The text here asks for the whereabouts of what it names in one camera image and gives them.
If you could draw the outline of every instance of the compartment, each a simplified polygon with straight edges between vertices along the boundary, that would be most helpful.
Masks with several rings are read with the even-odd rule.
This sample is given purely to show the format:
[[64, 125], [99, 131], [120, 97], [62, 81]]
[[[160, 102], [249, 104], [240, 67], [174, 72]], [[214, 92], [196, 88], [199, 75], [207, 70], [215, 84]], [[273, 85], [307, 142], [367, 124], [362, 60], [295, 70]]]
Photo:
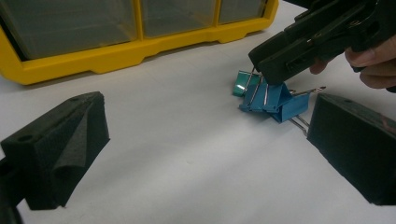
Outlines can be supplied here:
[[219, 23], [260, 18], [267, 0], [221, 0]]
[[141, 0], [145, 37], [171, 35], [212, 25], [216, 0]]
[[27, 59], [136, 38], [130, 0], [0, 0], [0, 16]]

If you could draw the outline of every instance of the storage organizer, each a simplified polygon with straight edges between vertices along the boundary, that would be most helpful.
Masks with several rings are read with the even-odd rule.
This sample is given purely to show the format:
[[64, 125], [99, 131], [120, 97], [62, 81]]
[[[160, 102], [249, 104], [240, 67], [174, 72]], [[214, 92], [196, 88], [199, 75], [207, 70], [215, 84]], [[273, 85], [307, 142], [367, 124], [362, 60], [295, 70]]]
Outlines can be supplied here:
[[27, 85], [262, 30], [278, 0], [0, 0], [0, 73]]

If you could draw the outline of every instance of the yellow frame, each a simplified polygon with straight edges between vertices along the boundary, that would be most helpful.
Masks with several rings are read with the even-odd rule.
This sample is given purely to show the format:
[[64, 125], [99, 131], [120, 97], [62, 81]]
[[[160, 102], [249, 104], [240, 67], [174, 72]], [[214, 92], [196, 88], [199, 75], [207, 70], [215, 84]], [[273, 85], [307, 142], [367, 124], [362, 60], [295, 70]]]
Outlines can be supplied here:
[[134, 1], [137, 40], [99, 49], [88, 49], [74, 53], [22, 62], [0, 27], [0, 73], [3, 77], [29, 85], [58, 77], [93, 71], [96, 74], [118, 70], [142, 63], [159, 52], [202, 42], [226, 43], [244, 38], [248, 33], [269, 27], [274, 21], [278, 0], [268, 0], [263, 16], [258, 19], [228, 24], [218, 24], [220, 0], [216, 3], [216, 14], [212, 27], [146, 39], [143, 37], [140, 1]]

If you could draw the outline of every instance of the clear plastic bin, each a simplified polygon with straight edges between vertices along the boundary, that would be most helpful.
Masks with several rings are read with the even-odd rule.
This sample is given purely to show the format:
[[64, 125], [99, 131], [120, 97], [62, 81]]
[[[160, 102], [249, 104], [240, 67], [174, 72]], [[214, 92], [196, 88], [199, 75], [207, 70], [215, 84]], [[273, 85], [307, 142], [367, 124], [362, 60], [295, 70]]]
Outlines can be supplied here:
[[131, 0], [0, 0], [0, 16], [27, 59], [136, 37]]
[[260, 18], [267, 0], [221, 0], [219, 23]]
[[216, 0], [141, 0], [143, 33], [156, 37], [209, 27]]

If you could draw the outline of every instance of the fingernail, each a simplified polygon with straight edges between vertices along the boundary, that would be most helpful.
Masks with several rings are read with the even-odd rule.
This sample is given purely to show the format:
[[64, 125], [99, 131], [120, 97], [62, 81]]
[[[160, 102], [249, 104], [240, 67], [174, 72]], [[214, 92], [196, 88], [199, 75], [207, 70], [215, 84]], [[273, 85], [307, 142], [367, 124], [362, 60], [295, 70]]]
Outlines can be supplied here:
[[366, 66], [373, 59], [375, 59], [375, 52], [372, 49], [367, 49], [364, 52], [356, 53], [353, 64], [358, 67]]

